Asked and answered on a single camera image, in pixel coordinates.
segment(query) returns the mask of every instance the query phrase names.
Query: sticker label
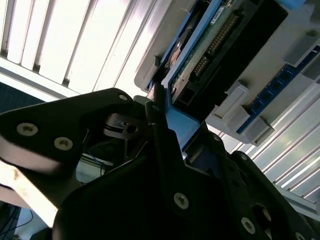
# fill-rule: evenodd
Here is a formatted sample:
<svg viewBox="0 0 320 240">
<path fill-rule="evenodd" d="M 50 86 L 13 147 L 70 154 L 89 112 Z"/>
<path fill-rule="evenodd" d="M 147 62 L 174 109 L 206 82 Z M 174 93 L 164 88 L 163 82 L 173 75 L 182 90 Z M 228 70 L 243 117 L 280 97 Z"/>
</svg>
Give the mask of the sticker label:
<svg viewBox="0 0 320 240">
<path fill-rule="evenodd" d="M 220 15 L 222 14 L 222 12 L 224 11 L 224 7 L 220 7 L 219 10 L 216 12 L 216 14 L 213 16 L 210 24 L 213 25 L 216 23 L 216 21 L 218 20 L 218 18 L 220 17 Z"/>
</svg>

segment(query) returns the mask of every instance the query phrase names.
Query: screw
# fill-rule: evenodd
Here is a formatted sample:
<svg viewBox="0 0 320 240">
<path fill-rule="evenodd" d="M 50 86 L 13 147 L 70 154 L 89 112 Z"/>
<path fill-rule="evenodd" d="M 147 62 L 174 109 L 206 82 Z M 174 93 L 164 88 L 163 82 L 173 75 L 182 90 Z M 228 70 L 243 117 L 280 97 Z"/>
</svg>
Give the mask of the screw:
<svg viewBox="0 0 320 240">
<path fill-rule="evenodd" d="M 67 137 L 61 136 L 54 140 L 54 146 L 62 151 L 68 151 L 72 149 L 74 143 Z"/>
<path fill-rule="evenodd" d="M 244 154 L 241 154 L 241 158 L 242 158 L 243 160 L 248 160 L 248 159 L 247 159 L 247 156 L 244 155 Z"/>
<path fill-rule="evenodd" d="M 250 234 L 255 234 L 256 228 L 254 224 L 249 220 L 249 218 L 243 217 L 241 218 L 241 223 L 244 229 L 250 233 Z"/>
<path fill-rule="evenodd" d="M 215 140 L 217 140 L 217 141 L 220 141 L 220 140 L 221 140 L 220 137 L 219 137 L 218 135 L 215 135 L 215 134 L 213 134 L 213 138 L 214 138 Z"/>
<path fill-rule="evenodd" d="M 122 94 L 119 95 L 119 98 L 124 100 L 124 101 L 128 100 L 128 98 L 125 95 L 122 95 Z"/>
<path fill-rule="evenodd" d="M 298 239 L 298 240 L 306 240 L 306 239 L 304 238 L 304 236 L 302 236 L 302 234 L 301 234 L 300 232 L 296 232 L 296 233 L 295 233 L 295 237 L 296 237 L 296 239 Z"/>
<path fill-rule="evenodd" d="M 189 207 L 189 201 L 188 201 L 188 198 L 183 195 L 182 193 L 180 192 L 177 192 L 174 197 L 174 202 L 175 204 L 177 204 L 177 206 L 183 210 L 187 209 Z"/>
<path fill-rule="evenodd" d="M 16 131 L 20 135 L 30 137 L 35 135 L 38 132 L 38 127 L 32 123 L 23 122 L 16 127 Z"/>
</svg>

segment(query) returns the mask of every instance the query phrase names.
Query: white panel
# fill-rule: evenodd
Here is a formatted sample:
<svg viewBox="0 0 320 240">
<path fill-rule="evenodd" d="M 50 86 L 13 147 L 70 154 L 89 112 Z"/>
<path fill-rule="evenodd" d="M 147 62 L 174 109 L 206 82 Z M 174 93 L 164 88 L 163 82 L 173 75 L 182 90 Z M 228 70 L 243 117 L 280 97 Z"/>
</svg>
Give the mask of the white panel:
<svg viewBox="0 0 320 240">
<path fill-rule="evenodd" d="M 95 89 L 102 90 L 115 86 L 153 4 L 153 0 L 138 0 L 136 2 L 121 37 L 106 60 Z M 131 81 L 126 79 L 126 86 L 131 87 L 133 80 L 133 78 Z"/>
<path fill-rule="evenodd" d="M 3 84 L 6 84 L 12 88 L 15 88 L 15 89 L 18 89 L 20 90 L 21 92 L 24 92 L 26 94 L 29 94 L 33 97 L 36 97 L 38 99 L 41 99 L 42 101 L 45 101 L 45 102 L 52 102 L 52 101 L 55 101 L 55 100 L 58 100 L 57 97 L 54 97 L 52 95 L 49 95 L 43 91 L 40 91 L 32 86 L 29 86 L 25 83 L 22 83 L 20 81 L 17 81 L 11 77 L 8 77 L 6 75 L 3 75 L 0 73 L 0 82 L 3 83 Z"/>
<path fill-rule="evenodd" d="M 240 143 L 240 141 L 227 134 L 224 134 L 221 139 L 223 141 L 224 148 L 228 153 L 231 153 L 232 150 Z"/>
<path fill-rule="evenodd" d="M 280 175 L 275 183 L 279 186 L 292 186 L 296 181 L 300 180 L 304 174 L 310 169 L 312 166 L 316 165 L 320 161 L 320 150 L 318 149 L 313 154 L 310 154 L 307 157 L 302 158 L 302 162 L 299 162 L 297 165 L 293 165 L 289 168 L 289 170 Z"/>
<path fill-rule="evenodd" d="M 316 188 L 320 183 L 320 166 L 309 173 L 301 182 L 296 184 L 290 191 L 298 196 L 302 196 L 310 189 Z"/>
<path fill-rule="evenodd" d="M 1 0 L 1 38 L 0 38 L 0 45 L 1 45 L 1 51 L 7 51 L 8 50 L 8 38 L 9 38 L 9 30 L 12 22 L 12 14 L 14 9 L 14 3 L 15 0 Z"/>
<path fill-rule="evenodd" d="M 88 19 L 67 73 L 69 88 L 79 93 L 94 89 L 130 0 L 98 0 Z"/>
<path fill-rule="evenodd" d="M 282 133 L 292 125 L 310 106 L 312 106 L 320 97 L 320 86 L 312 84 L 283 114 L 281 114 L 271 126 L 273 132 L 261 145 L 252 147 L 249 151 L 249 157 L 253 160 L 271 148 L 272 143 L 279 138 Z"/>
<path fill-rule="evenodd" d="M 41 55 L 39 73 L 62 83 L 90 0 L 56 0 Z"/>
<path fill-rule="evenodd" d="M 50 0 L 35 0 L 25 40 L 21 65 L 32 70 L 34 67 L 41 33 Z"/>
<path fill-rule="evenodd" d="M 142 91 L 139 87 L 134 84 L 134 79 L 138 71 L 138 66 L 144 57 L 149 44 L 152 41 L 160 23 L 166 14 L 172 0 L 157 0 L 147 22 L 136 41 L 134 48 L 118 78 L 116 80 L 115 87 L 124 90 L 130 96 L 141 95 L 146 96 L 147 94 Z"/>
<path fill-rule="evenodd" d="M 242 152 L 246 152 L 248 149 L 255 147 L 252 144 L 248 143 L 248 144 L 242 144 L 241 146 L 239 146 L 239 148 L 237 149 L 237 151 L 242 151 Z"/>
<path fill-rule="evenodd" d="M 279 176 L 284 174 L 288 169 L 288 166 L 295 166 L 305 161 L 305 157 L 319 147 L 320 126 L 308 134 L 293 147 L 286 149 L 283 154 L 280 154 L 273 164 L 265 171 L 265 175 L 270 181 L 276 180 Z"/>
<path fill-rule="evenodd" d="M 320 199 L 320 185 L 316 186 L 314 189 L 309 191 L 303 197 L 309 201 L 312 201 L 312 202 L 319 201 L 319 199 Z"/>
<path fill-rule="evenodd" d="M 208 130 L 210 132 L 213 132 L 214 134 L 219 135 L 221 133 L 221 131 L 219 131 L 218 129 L 214 128 L 213 126 L 210 126 L 209 124 L 207 124 L 206 126 L 207 126 Z"/>
<path fill-rule="evenodd" d="M 262 170 L 274 164 L 279 157 L 294 148 L 299 141 L 314 129 L 320 119 L 320 100 L 313 104 L 308 112 L 302 114 L 280 137 L 272 142 L 263 155 L 254 159 L 255 164 Z"/>
<path fill-rule="evenodd" d="M 8 1 L 9 0 L 0 1 L 0 49 L 1 49 L 1 43 L 2 43 L 1 39 L 4 35 Z"/>
<path fill-rule="evenodd" d="M 16 0 L 9 36 L 8 60 L 19 64 L 25 47 L 34 0 Z"/>
<path fill-rule="evenodd" d="M 65 86 L 62 86 L 61 84 L 58 84 L 58 83 L 51 81 L 43 76 L 40 76 L 39 74 L 36 74 L 35 72 L 29 71 L 28 69 L 21 67 L 13 62 L 10 62 L 2 57 L 0 57 L 0 67 L 11 72 L 12 77 L 10 78 L 11 79 L 10 81 L 17 82 L 17 85 L 21 84 L 21 82 L 20 82 L 20 80 L 16 80 L 15 78 L 17 78 L 18 76 L 21 76 L 21 77 L 26 78 L 26 79 L 30 80 L 31 82 L 39 85 L 39 86 L 43 86 L 43 87 L 50 89 L 60 95 L 63 95 L 65 97 L 74 97 L 74 96 L 79 95 L 79 93 L 77 93 L 77 92 L 75 92 Z M 41 89 L 35 88 L 35 87 L 32 87 L 32 89 L 33 89 L 32 92 L 35 95 L 34 94 L 31 94 L 31 95 L 36 98 L 42 99 L 42 98 L 38 97 L 37 93 L 36 93 L 36 92 L 38 92 L 39 95 L 43 94 Z"/>
</svg>

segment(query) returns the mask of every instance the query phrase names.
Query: black cable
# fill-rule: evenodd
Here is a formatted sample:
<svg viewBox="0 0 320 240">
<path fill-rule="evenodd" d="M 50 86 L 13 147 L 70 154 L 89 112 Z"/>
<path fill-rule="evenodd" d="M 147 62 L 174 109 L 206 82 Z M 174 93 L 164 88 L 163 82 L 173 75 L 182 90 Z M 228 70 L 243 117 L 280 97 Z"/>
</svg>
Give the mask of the black cable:
<svg viewBox="0 0 320 240">
<path fill-rule="evenodd" d="M 21 225 L 19 225 L 19 226 L 13 227 L 13 228 L 5 231 L 5 232 L 0 233 L 0 236 L 3 235 L 3 234 L 6 234 L 6 233 L 8 233 L 8 232 L 10 232 L 10 231 L 12 231 L 12 230 L 15 230 L 15 229 L 17 229 L 17 228 L 20 228 L 20 227 L 22 227 L 22 226 L 24 226 L 24 225 L 27 225 L 28 223 L 30 223 L 30 222 L 34 219 L 34 214 L 32 213 L 31 210 L 29 210 L 29 211 L 30 211 L 30 213 L 31 213 L 31 219 L 30 219 L 29 221 L 27 221 L 26 223 L 21 224 Z"/>
<path fill-rule="evenodd" d="M 10 220 L 14 217 L 14 215 L 16 214 L 18 207 L 14 206 L 14 210 L 11 213 L 10 217 L 8 218 L 8 220 L 6 221 L 6 223 L 3 225 L 3 228 L 0 230 L 0 233 L 5 230 L 6 226 L 10 223 Z"/>
<path fill-rule="evenodd" d="M 17 212 L 18 212 L 18 208 L 16 207 L 16 208 L 14 209 L 14 211 L 15 211 L 15 213 L 12 214 L 12 215 L 13 215 L 13 216 L 12 216 L 12 222 L 10 223 L 10 226 L 8 227 L 9 230 L 11 229 L 12 224 L 14 224 L 14 222 L 15 222 L 15 220 L 16 220 L 15 216 L 16 216 L 16 214 L 17 214 Z M 5 239 L 5 238 L 7 237 L 7 234 L 10 232 L 9 230 L 7 230 L 7 231 L 5 232 L 5 234 L 4 234 L 4 236 L 3 236 L 3 239 Z"/>
</svg>

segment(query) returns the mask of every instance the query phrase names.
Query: silver screw head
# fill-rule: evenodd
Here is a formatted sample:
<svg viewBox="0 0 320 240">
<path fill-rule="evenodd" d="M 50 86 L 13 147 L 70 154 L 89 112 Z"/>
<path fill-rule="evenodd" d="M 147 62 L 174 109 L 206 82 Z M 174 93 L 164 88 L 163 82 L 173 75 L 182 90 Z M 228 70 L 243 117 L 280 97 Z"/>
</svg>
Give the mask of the silver screw head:
<svg viewBox="0 0 320 240">
<path fill-rule="evenodd" d="M 247 156 L 244 155 L 244 154 L 242 154 L 242 153 L 241 153 L 241 158 L 242 158 L 243 160 L 248 160 Z"/>
<path fill-rule="evenodd" d="M 306 240 L 304 236 L 302 236 L 302 234 L 300 232 L 296 232 L 295 233 L 295 237 L 298 240 Z"/>
<path fill-rule="evenodd" d="M 249 218 L 243 217 L 241 218 L 241 223 L 244 229 L 250 233 L 250 234 L 255 234 L 256 233 L 256 228 L 255 225 L 250 221 Z"/>
<path fill-rule="evenodd" d="M 220 139 L 220 137 L 218 136 L 218 135 L 213 135 L 213 138 L 215 139 L 215 140 L 217 140 L 217 141 L 220 141 L 221 139 Z"/>
<path fill-rule="evenodd" d="M 128 100 L 128 98 L 125 95 L 122 95 L 122 94 L 119 95 L 119 98 L 124 100 L 124 101 Z"/>
<path fill-rule="evenodd" d="M 189 207 L 188 198 L 184 194 L 177 192 L 176 194 L 174 194 L 173 199 L 174 199 L 175 204 L 179 208 L 185 210 Z"/>
<path fill-rule="evenodd" d="M 54 146 L 59 150 L 68 151 L 72 149 L 74 143 L 69 138 L 60 136 L 54 140 Z"/>
<path fill-rule="evenodd" d="M 31 137 L 37 134 L 38 127 L 32 123 L 23 122 L 16 127 L 16 131 L 22 136 Z"/>
</svg>

